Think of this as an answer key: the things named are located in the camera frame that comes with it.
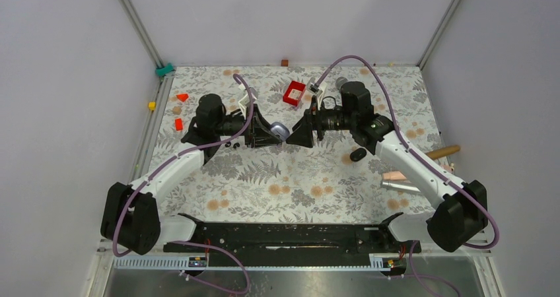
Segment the lavender earbud charging case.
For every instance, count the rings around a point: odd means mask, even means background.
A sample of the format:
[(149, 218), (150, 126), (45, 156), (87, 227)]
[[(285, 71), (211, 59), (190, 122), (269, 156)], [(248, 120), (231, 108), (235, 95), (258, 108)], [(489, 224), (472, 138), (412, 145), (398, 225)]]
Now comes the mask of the lavender earbud charging case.
[(273, 122), (270, 125), (269, 130), (275, 136), (277, 136), (282, 142), (285, 142), (289, 138), (289, 136), (291, 135), (291, 132), (290, 132), (289, 128), (286, 127), (285, 125), (283, 125), (281, 122), (278, 122), (278, 121)]

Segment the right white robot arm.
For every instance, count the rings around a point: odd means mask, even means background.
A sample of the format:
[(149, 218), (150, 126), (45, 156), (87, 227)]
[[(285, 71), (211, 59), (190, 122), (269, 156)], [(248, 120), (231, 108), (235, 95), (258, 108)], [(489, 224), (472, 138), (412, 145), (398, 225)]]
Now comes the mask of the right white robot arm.
[(382, 249), (395, 252), (410, 240), (432, 240), (447, 252), (466, 246), (487, 227), (487, 190), (451, 174), (406, 141), (391, 119), (374, 112), (371, 95), (362, 82), (339, 88), (341, 105), (325, 108), (313, 98), (287, 138), (289, 145), (312, 148), (326, 131), (349, 131), (354, 141), (398, 169), (435, 210), (391, 218), (378, 237)]

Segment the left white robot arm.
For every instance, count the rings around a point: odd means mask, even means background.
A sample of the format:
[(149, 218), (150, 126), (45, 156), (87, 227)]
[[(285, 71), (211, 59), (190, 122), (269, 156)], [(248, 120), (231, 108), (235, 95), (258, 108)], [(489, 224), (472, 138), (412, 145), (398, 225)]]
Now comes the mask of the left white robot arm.
[(230, 114), (220, 96), (202, 96), (178, 150), (153, 171), (129, 184), (117, 182), (108, 190), (101, 236), (139, 255), (170, 242), (180, 242), (188, 251), (201, 249), (205, 234), (196, 228), (194, 218), (160, 212), (167, 195), (187, 175), (208, 163), (220, 146), (237, 137), (242, 137), (247, 147), (259, 148), (280, 145), (289, 135), (282, 123), (267, 122), (248, 96)]

